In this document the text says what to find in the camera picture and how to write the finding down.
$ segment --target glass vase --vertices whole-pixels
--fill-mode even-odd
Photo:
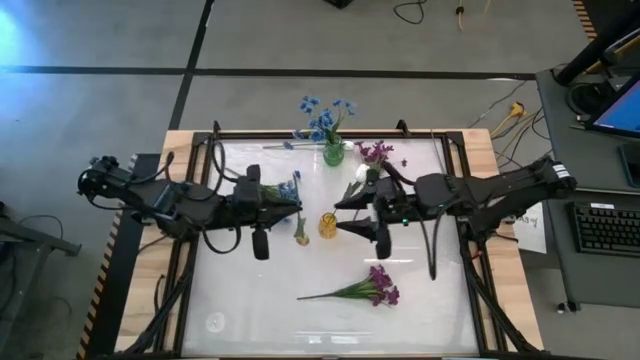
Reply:
[[[324,162],[329,166],[338,166],[344,159],[344,148],[342,147],[342,138],[338,135],[333,136],[333,142],[326,143],[322,151]]]

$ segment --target concrete floor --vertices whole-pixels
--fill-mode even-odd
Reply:
[[[483,1],[466,1],[462,33],[453,15],[457,2],[430,1],[419,26],[393,15],[392,6],[401,2],[355,0],[337,11],[320,0],[217,0],[198,67],[535,72],[570,60],[587,43],[568,0],[494,1],[487,15]],[[0,66],[184,68],[204,3],[4,0]],[[76,177],[94,155],[126,162],[133,153],[158,152],[181,80],[0,73],[0,199],[15,218],[60,217],[67,240],[83,244],[77,258],[49,258],[3,359],[75,356],[113,216],[75,195]],[[305,94],[353,99],[360,112],[349,124],[353,128],[391,127],[398,119],[411,127],[466,127],[516,85],[195,76],[180,129],[208,129],[214,119],[227,129],[296,127]],[[495,127],[513,101],[537,110],[535,83],[525,84],[478,126]],[[544,125],[539,129],[546,133]],[[528,134],[515,158],[527,163],[549,148]],[[33,226],[55,231],[44,221]],[[549,305],[563,300],[559,273],[529,269],[527,276],[547,348],[615,359],[638,353],[631,334],[637,333],[640,311],[589,306],[573,317],[557,316]],[[71,315],[59,298],[69,302]]]

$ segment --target keyboard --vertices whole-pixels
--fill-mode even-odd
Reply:
[[[640,209],[609,204],[568,204],[579,252],[640,257]]]

